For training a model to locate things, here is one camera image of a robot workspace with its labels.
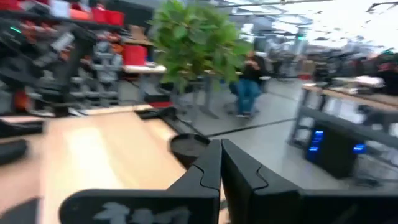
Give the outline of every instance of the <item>workbench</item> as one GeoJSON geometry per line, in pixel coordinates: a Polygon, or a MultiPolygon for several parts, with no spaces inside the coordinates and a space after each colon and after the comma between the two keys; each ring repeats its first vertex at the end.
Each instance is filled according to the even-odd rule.
{"type": "MultiPolygon", "coordinates": [[[[398,96],[388,96],[383,94],[373,94],[373,95],[358,95],[358,94],[350,94],[349,91],[345,88],[337,87],[337,88],[329,88],[322,89],[314,83],[304,84],[302,87],[303,93],[299,103],[299,109],[302,106],[308,105],[308,99],[310,93],[318,93],[320,95],[320,99],[317,102],[316,109],[319,111],[323,111],[327,100],[329,98],[338,98],[344,100],[350,100],[356,102],[359,105],[368,105],[373,108],[378,108],[384,111],[398,112],[398,96]]],[[[296,120],[293,125],[292,131],[290,133],[288,142],[297,147],[302,147],[302,145],[298,144],[296,137],[298,130],[308,129],[308,127],[303,127],[300,125],[303,116],[300,114],[300,110],[296,115],[296,120]]]]}
{"type": "MultiPolygon", "coordinates": [[[[36,223],[59,224],[60,204],[77,191],[169,187],[185,173],[169,151],[176,132],[161,119],[143,121],[133,112],[146,108],[150,106],[120,106],[87,110],[84,117],[45,118],[43,134],[0,139],[26,139],[30,145],[26,158],[0,167],[0,214],[40,198],[36,223]]],[[[219,223],[227,221],[223,210],[219,223]]]]}

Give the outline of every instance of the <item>black computer tower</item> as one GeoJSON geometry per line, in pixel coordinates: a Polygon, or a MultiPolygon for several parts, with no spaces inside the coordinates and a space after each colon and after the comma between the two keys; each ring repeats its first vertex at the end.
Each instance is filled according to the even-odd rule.
{"type": "Polygon", "coordinates": [[[315,123],[305,157],[333,177],[342,179],[352,175],[358,154],[364,150],[363,142],[352,133],[333,124],[315,123]]]}

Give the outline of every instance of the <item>red storage bin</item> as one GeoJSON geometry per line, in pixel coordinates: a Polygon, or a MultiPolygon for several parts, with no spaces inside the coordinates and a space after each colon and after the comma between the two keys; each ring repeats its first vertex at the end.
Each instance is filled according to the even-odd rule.
{"type": "Polygon", "coordinates": [[[19,10],[18,0],[0,0],[0,9],[19,10]]]}
{"type": "Polygon", "coordinates": [[[124,25],[124,13],[118,11],[106,11],[106,20],[109,24],[123,26],[124,25]]]}
{"type": "Polygon", "coordinates": [[[125,65],[145,65],[147,49],[140,45],[125,45],[123,60],[125,65]]]}
{"type": "Polygon", "coordinates": [[[106,20],[106,10],[99,8],[92,8],[91,12],[93,13],[93,20],[98,23],[107,23],[106,20]]]}

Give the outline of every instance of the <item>green leaves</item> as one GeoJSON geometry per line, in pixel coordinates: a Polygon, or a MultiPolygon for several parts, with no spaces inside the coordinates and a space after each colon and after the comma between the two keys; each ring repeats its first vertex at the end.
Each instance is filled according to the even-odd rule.
{"type": "Polygon", "coordinates": [[[238,31],[228,15],[213,6],[184,6],[168,0],[150,23],[157,30],[155,47],[164,51],[159,62],[167,68],[166,81],[184,84],[203,75],[204,70],[214,71],[212,75],[227,82],[238,79],[235,68],[243,65],[242,55],[250,46],[238,40],[238,31]]]}
{"type": "Polygon", "coordinates": [[[187,28],[183,25],[179,25],[177,28],[174,29],[174,38],[181,39],[187,35],[187,28]]]}

